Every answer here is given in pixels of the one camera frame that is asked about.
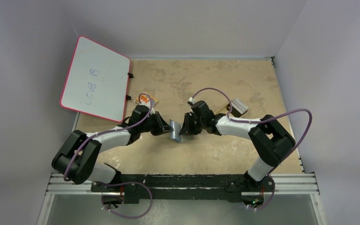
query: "white wall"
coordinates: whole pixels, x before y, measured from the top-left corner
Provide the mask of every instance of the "white wall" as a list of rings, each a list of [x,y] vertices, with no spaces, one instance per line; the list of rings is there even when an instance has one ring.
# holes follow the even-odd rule
[[[300,154],[329,224],[360,224],[360,1],[307,1],[275,63],[287,109],[313,113]],[[296,137],[306,121],[291,116]]]
[[[59,98],[75,42],[56,0],[0,0],[0,225],[37,221],[74,118]]]
[[[274,56],[306,0],[61,0],[79,35],[129,57]]]

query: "tan table surface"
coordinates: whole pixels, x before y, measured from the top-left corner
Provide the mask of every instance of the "tan table surface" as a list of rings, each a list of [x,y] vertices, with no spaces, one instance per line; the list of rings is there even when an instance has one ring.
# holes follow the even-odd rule
[[[190,111],[188,99],[199,89],[214,87],[230,99],[240,98],[249,107],[243,118],[278,115],[285,107],[270,61],[267,60],[133,60],[128,94],[135,98],[147,92],[158,99],[159,111],[169,119],[183,122]],[[213,90],[198,94],[216,111],[226,99]],[[128,101],[126,116],[136,104]],[[287,118],[279,120],[290,131]],[[80,114],[76,129],[96,132],[111,129],[117,123]],[[177,143],[169,134],[143,133],[135,143],[100,153],[98,163],[108,163],[122,173],[226,174],[244,173],[256,160],[250,140],[234,136],[209,135],[203,131],[194,140]],[[273,173],[302,173],[297,153],[290,155]]]

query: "purple cable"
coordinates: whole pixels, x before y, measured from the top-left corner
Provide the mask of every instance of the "purple cable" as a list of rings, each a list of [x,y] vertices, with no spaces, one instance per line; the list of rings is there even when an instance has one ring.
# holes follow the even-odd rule
[[[122,217],[122,218],[125,218],[125,219],[138,219],[138,218],[141,218],[141,217],[145,216],[145,214],[147,214],[149,212],[149,210],[151,209],[151,206],[152,206],[152,193],[148,189],[147,186],[145,186],[144,184],[142,184],[140,182],[131,181],[131,182],[125,182],[125,183],[121,183],[121,184],[104,184],[102,182],[98,182],[98,183],[100,183],[100,184],[102,184],[104,186],[107,186],[107,187],[117,187],[117,186],[122,186],[122,185],[127,185],[127,184],[137,184],[137,185],[140,185],[143,188],[145,188],[148,191],[148,194],[150,195],[151,201],[150,201],[150,205],[148,206],[147,210],[144,213],[140,214],[139,216],[134,216],[134,217],[133,216],[125,216],[125,215],[119,214],[119,213],[117,213],[115,211],[112,211],[112,210],[108,209],[107,207],[104,206],[103,196],[101,196],[101,204],[103,205],[103,208],[105,210],[107,210],[108,212],[112,213],[112,214],[115,214],[115,215],[117,215],[119,217]]]
[[[129,126],[129,127],[124,127],[124,128],[115,129],[115,130],[105,130],[105,131],[101,131],[101,132],[97,133],[97,135],[94,134],[94,135],[88,137],[88,138],[79,146],[79,148],[75,151],[74,155],[72,156],[71,160],[69,161],[69,164],[68,164],[68,166],[67,166],[67,168],[66,168],[66,171],[64,172],[64,181],[70,181],[70,179],[68,179],[69,169],[71,168],[72,164],[74,163],[74,161],[75,161],[76,156],[78,155],[78,153],[85,147],[85,145],[86,145],[91,139],[97,137],[98,135],[104,135],[104,134],[108,134],[108,133],[114,133],[114,132],[118,132],[118,131],[122,131],[122,130],[127,130],[127,129],[130,129],[130,128],[134,128],[135,126],[138,126],[139,124],[141,124],[142,122],[144,122],[144,120],[146,120],[147,117],[150,116],[150,113],[151,113],[151,110],[152,110],[152,106],[154,105],[154,103],[153,103],[154,100],[153,100],[148,94],[146,94],[146,93],[141,93],[141,94],[139,95],[139,99],[140,99],[140,96],[141,96],[141,95],[147,96],[147,98],[148,98],[148,100],[149,100],[149,102],[150,102],[150,109],[148,110],[148,113],[144,116],[144,118],[143,118],[141,121],[139,121],[139,122],[137,122],[137,123],[135,123],[135,124],[133,124],[133,125],[131,125],[131,126]]]
[[[268,122],[271,122],[271,121],[274,121],[274,120],[277,120],[279,118],[282,118],[284,116],[287,116],[287,115],[290,115],[290,114],[293,114],[293,113],[297,113],[297,112],[302,112],[302,111],[305,111],[308,113],[308,123],[307,123],[307,126],[306,126],[306,129],[304,130],[304,133],[301,135],[301,138],[299,139],[299,141],[295,144],[295,146],[291,149],[291,151],[286,155],[285,158],[287,158],[290,154],[293,153],[293,151],[300,145],[300,143],[304,140],[304,137],[306,137],[306,134],[308,132],[308,130],[310,129],[310,126],[311,126],[311,123],[312,123],[312,120],[313,120],[313,115],[312,113],[308,110],[308,109],[305,109],[305,108],[301,108],[301,109],[294,109],[294,110],[291,110],[289,112],[285,112],[281,115],[278,115],[278,116],[274,116],[273,118],[269,118],[267,120],[263,120],[263,121],[247,121],[247,120],[234,120],[234,119],[231,119],[230,118],[230,113],[231,111],[233,110],[233,105],[231,104],[231,100],[230,98],[222,91],[220,91],[219,89],[216,89],[216,88],[202,88],[201,90],[197,91],[193,96],[192,98],[195,98],[195,96],[203,91],[203,90],[215,90],[217,92],[220,92],[227,100],[228,100],[228,103],[230,105],[230,110],[227,112],[227,117],[230,121],[233,121],[233,122],[237,122],[237,123],[250,123],[250,124],[262,124],[262,123],[268,123]],[[274,170],[274,168],[272,168],[270,170],[270,172],[268,173],[268,176],[271,178],[272,180],[272,183],[273,183],[273,188],[274,190],[272,191],[272,194],[271,196],[268,198],[267,202],[264,203],[262,206],[260,206],[259,208],[257,209],[262,209],[264,208],[273,198],[274,196],[274,192],[275,192],[275,182],[274,182],[274,179],[270,176],[270,173]]]
[[[148,113],[144,116],[144,118],[143,118],[142,120],[140,120],[139,122],[137,122],[137,123],[135,123],[135,124],[133,124],[133,125],[131,125],[131,126],[129,126],[129,127],[124,127],[124,128],[115,129],[115,130],[105,130],[105,131],[101,131],[101,132],[97,133],[97,135],[94,134],[94,135],[88,137],[88,138],[79,146],[79,148],[75,151],[74,155],[72,156],[72,158],[71,158],[71,160],[70,160],[70,162],[69,162],[69,164],[68,164],[68,166],[67,166],[67,168],[66,168],[66,171],[64,172],[64,181],[69,181],[69,179],[68,179],[68,172],[69,172],[70,167],[71,167],[72,164],[74,163],[74,161],[75,161],[76,156],[78,155],[78,153],[85,147],[85,145],[86,145],[91,139],[97,137],[98,135],[103,135],[103,134],[108,134],[108,133],[113,133],[113,132],[118,132],[118,131],[130,129],[130,128],[134,128],[135,126],[138,126],[138,125],[141,124],[144,120],[146,120],[147,117],[150,116],[150,113],[151,113],[151,110],[152,110],[152,106],[154,105],[154,100],[153,100],[148,94],[146,94],[146,93],[141,93],[141,94],[139,95],[139,99],[140,99],[140,96],[141,96],[141,95],[147,96],[147,98],[148,98],[148,100],[149,100],[149,102],[150,102],[150,108],[149,108],[149,110],[148,110]],[[149,210],[151,209],[151,206],[152,206],[152,193],[151,193],[151,191],[148,189],[148,187],[145,186],[144,184],[139,183],[139,182],[125,182],[125,183],[120,183],[120,184],[104,184],[104,183],[102,183],[102,182],[99,182],[99,183],[100,183],[100,184],[103,184],[103,185],[105,185],[105,186],[107,186],[107,187],[116,187],[116,186],[122,186],[122,185],[127,185],[127,184],[138,184],[138,185],[141,185],[143,188],[145,188],[145,189],[148,191],[148,194],[150,195],[150,199],[151,199],[150,205],[149,205],[148,209],[147,209],[143,214],[141,214],[141,215],[139,215],[139,216],[135,216],[135,217],[125,216],[125,215],[119,214],[119,213],[117,213],[117,212],[115,212],[115,211],[109,210],[108,208],[106,208],[106,207],[104,206],[103,197],[102,197],[102,198],[101,198],[101,203],[103,204],[103,208],[104,208],[105,210],[107,210],[107,211],[109,211],[109,212],[111,212],[111,213],[113,213],[113,214],[115,214],[115,215],[117,215],[117,216],[119,216],[119,217],[122,217],[122,218],[137,219],[137,218],[143,217],[143,216],[144,216],[145,214],[147,214],[147,213],[149,212]]]
[[[267,199],[267,201],[264,201],[263,205],[261,205],[259,208],[256,208],[256,210],[261,210],[262,208],[266,207],[268,205],[268,203],[270,203],[272,198],[274,197],[275,182],[274,182],[274,179],[271,177],[270,174],[267,174],[267,175],[271,179],[271,182],[272,182],[272,193],[271,193],[270,197]]]

